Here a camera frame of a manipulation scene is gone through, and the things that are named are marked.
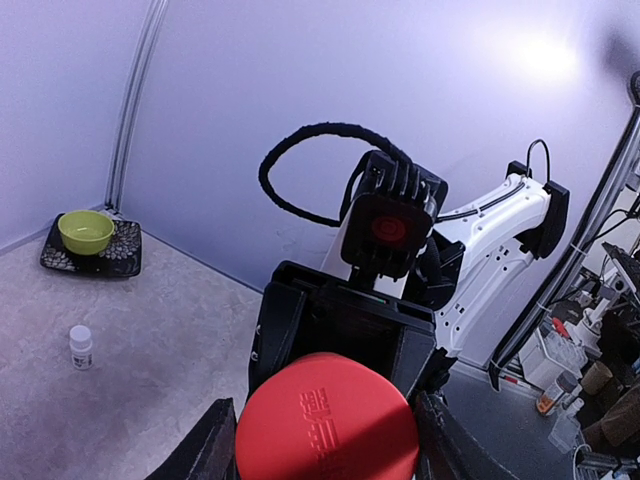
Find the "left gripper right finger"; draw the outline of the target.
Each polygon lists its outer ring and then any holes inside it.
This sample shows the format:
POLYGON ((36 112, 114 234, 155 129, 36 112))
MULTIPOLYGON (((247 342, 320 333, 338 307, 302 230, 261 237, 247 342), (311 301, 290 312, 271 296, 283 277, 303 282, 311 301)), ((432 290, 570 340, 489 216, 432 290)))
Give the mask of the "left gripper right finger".
POLYGON ((516 480, 456 420, 443 400, 420 392, 414 401, 419 435, 416 479, 516 480))

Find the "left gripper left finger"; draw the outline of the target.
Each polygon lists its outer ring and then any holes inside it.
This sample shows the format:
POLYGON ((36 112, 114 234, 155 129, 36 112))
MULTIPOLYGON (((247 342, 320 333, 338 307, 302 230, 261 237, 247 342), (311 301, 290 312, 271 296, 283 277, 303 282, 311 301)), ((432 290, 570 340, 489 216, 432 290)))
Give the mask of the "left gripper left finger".
POLYGON ((233 399, 215 400, 146 480, 237 479, 236 426, 233 399))

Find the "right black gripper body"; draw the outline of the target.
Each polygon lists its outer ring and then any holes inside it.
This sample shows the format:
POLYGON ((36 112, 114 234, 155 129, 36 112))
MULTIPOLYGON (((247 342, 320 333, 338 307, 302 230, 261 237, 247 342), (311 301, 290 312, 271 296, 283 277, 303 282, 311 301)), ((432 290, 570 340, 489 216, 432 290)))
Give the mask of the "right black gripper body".
POLYGON ((283 261, 263 292, 248 363, 249 391, 316 353, 364 365, 408 401, 422 391, 438 393, 450 378, 432 310, 283 261))

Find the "orange bottle cap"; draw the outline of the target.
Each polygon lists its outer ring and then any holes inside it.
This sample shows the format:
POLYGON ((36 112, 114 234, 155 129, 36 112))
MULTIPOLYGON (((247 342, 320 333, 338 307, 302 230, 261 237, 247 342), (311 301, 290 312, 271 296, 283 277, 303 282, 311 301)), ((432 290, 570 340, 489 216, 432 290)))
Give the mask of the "orange bottle cap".
POLYGON ((411 479, 418 456, 404 395, 332 353, 302 357, 266 380, 236 430, 243 479, 411 479))

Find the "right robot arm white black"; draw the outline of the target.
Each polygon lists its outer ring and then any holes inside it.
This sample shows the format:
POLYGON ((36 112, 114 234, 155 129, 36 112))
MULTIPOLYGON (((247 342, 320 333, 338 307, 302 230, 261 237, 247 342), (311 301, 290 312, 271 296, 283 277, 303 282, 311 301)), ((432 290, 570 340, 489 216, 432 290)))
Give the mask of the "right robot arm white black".
POLYGON ((477 202, 442 213, 447 191, 410 161, 363 155, 321 266, 282 262, 264 290, 251 390, 320 352, 363 364, 406 398, 446 383, 473 336, 496 327, 487 310, 498 292, 556 248, 569 200, 519 162, 477 202))

